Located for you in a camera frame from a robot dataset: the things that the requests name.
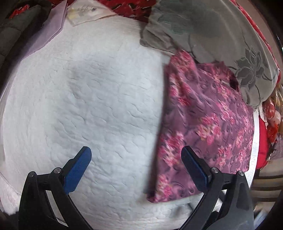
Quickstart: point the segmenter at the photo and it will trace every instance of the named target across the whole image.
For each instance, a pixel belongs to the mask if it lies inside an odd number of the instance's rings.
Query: gray fabric
[[[174,53],[180,48],[200,63],[224,61],[253,108],[271,95],[277,82],[279,71],[270,51],[230,0],[160,0],[140,43]]]

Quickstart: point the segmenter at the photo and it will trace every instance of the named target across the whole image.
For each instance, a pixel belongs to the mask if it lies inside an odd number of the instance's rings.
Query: lavender cloth
[[[237,82],[223,62],[195,64],[185,51],[171,57],[169,94],[157,150],[157,182],[151,202],[198,194],[181,160],[189,145],[210,167],[246,172],[254,135],[253,109],[229,86]]]
[[[65,0],[51,10],[49,17],[45,21],[42,29],[34,34],[23,48],[21,54],[22,59],[44,47],[62,30],[67,12],[67,6],[67,0]]]

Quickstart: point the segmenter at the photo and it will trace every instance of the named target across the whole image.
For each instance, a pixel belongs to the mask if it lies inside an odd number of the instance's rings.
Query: white quilted mattress
[[[120,16],[75,27],[66,21],[62,32],[19,64],[0,102],[6,212],[18,209],[28,172],[50,173],[88,146],[92,161],[70,196],[94,229],[169,230],[188,218],[185,204],[196,206],[201,194],[146,200],[169,55],[141,46],[141,27]],[[258,153],[257,112],[254,120],[249,184]]]

